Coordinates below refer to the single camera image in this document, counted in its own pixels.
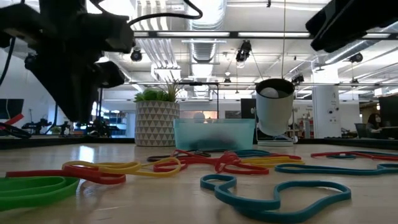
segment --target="wooden table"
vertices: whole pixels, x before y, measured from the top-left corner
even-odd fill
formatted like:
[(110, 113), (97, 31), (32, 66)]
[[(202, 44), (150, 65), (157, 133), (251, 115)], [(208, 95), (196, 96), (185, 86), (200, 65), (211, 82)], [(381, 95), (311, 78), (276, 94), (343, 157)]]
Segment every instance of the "wooden table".
[[(266, 148), (270, 152), (302, 156), (307, 164), (374, 169), (387, 161), (370, 159), (314, 159), (312, 152), (368, 150), (329, 145), (296, 145)], [(144, 161), (147, 156), (169, 154), (172, 148), (136, 147), (132, 144), (87, 144), (52, 146), (0, 151), (0, 173), (7, 170), (59, 169), (70, 160), (93, 162)], [(216, 199), (213, 192), (200, 188), (200, 177), (212, 174), (208, 165), (191, 166), (174, 177), (152, 178), (129, 176), (127, 183), (116, 186), (81, 184), (76, 197), (48, 207), (0, 212), (0, 223), (69, 224), (69, 223), (158, 223), (158, 224), (253, 224), (250, 220)], [(348, 186), (351, 201), (334, 204), (307, 223), (396, 223), (398, 217), (398, 175), (357, 177), (325, 174), (237, 175), (233, 192), (249, 198), (271, 199), (276, 184), (288, 180), (328, 180)], [(292, 212), (335, 192), (328, 189), (294, 188), (282, 192), (280, 212)]]

